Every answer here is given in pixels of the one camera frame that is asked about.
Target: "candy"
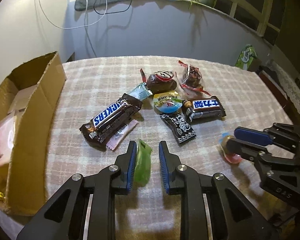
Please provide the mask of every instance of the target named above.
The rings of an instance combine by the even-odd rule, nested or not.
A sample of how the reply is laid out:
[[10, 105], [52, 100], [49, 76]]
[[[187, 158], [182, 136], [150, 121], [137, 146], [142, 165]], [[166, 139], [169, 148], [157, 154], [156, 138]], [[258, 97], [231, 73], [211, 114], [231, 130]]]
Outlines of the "candy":
[[234, 136], [230, 135], [229, 133], [223, 133], [222, 139], [219, 140], [219, 144], [226, 160], [232, 164], [238, 164], [242, 161], [241, 156], [235, 153], [230, 153], [226, 147], [228, 140], [231, 138], [234, 138]]
[[173, 113], [182, 106], [181, 97], [175, 91], [155, 94], [153, 103], [154, 106], [163, 113]]
[[115, 103], [109, 105], [90, 122], [80, 127], [85, 139], [97, 146], [104, 146], [119, 127], [129, 120], [142, 107], [142, 101], [123, 94]]
[[139, 139], [134, 181], [142, 187], [144, 187], [150, 179], [151, 152], [152, 148], [143, 140]]
[[172, 130], [178, 144], [184, 143], [196, 136], [191, 125], [186, 122], [180, 113], [161, 114], [160, 117]]
[[[145, 75], [143, 70], [140, 69], [143, 80]], [[159, 94], [170, 90], [175, 90], [177, 82], [173, 79], [174, 74], [172, 71], [159, 71], [151, 74], [147, 80], [147, 87], [152, 91], [153, 94]]]
[[203, 90], [203, 86], [200, 84], [202, 74], [199, 71], [199, 68], [194, 67], [189, 63], [185, 64], [180, 60], [178, 62], [184, 67], [180, 86], [186, 92], [188, 98], [202, 97], [202, 93], [211, 96], [207, 91]]
[[119, 129], [107, 142], [107, 147], [114, 151], [124, 137], [137, 125], [137, 123], [137, 120], [132, 119], [128, 124], [124, 123], [121, 127], [119, 127]]
[[226, 116], [226, 111], [216, 96], [199, 100], [184, 100], [182, 110], [190, 122], [196, 118]]
[[151, 96], [152, 92], [146, 87], [146, 83], [143, 82], [137, 85], [137, 87], [131, 90], [128, 94], [139, 99], [140, 101], [143, 101], [147, 97]]

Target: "black candy wrapper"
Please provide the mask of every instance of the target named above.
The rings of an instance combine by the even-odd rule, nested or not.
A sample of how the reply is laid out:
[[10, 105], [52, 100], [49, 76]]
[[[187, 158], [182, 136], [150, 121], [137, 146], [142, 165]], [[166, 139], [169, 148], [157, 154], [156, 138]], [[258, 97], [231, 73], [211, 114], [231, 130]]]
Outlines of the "black candy wrapper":
[[186, 122], [179, 112], [161, 114], [160, 117], [170, 127], [178, 144], [196, 137], [195, 131], [191, 128], [191, 125]]

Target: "red-ribboned candy bag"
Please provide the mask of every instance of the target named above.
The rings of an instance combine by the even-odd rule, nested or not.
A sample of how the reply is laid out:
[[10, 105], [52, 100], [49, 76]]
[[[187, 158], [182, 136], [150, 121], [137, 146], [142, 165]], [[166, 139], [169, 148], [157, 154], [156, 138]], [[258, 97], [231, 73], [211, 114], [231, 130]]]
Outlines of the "red-ribboned candy bag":
[[203, 94], [211, 96], [210, 93], [203, 90], [201, 85], [201, 72], [199, 68], [192, 65], [185, 64], [181, 60], [178, 61], [181, 66], [184, 67], [182, 77], [179, 80], [180, 87], [186, 93], [188, 99], [202, 98]]

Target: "snickers wrapper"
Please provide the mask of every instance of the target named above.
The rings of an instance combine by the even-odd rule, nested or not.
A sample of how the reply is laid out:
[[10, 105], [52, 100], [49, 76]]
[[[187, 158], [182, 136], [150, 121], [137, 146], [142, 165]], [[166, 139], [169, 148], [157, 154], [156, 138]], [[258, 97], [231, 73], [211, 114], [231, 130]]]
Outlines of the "snickers wrapper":
[[142, 101], [123, 94], [90, 122], [80, 127], [84, 138], [96, 146], [105, 146], [109, 138], [142, 107]]
[[226, 111], [216, 96], [198, 100], [184, 100], [182, 111], [189, 122], [196, 118], [226, 116]]

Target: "cardboard box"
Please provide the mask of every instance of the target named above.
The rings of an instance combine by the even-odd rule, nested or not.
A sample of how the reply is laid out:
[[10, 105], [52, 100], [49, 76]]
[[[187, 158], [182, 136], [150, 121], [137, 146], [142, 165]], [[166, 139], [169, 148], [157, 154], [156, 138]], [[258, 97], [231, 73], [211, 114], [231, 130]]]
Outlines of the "cardboard box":
[[17, 93], [32, 86], [26, 108], [18, 117], [7, 174], [5, 201], [8, 214], [34, 215], [46, 202], [45, 163], [50, 125], [66, 80], [57, 52], [15, 68], [0, 85], [0, 121]]

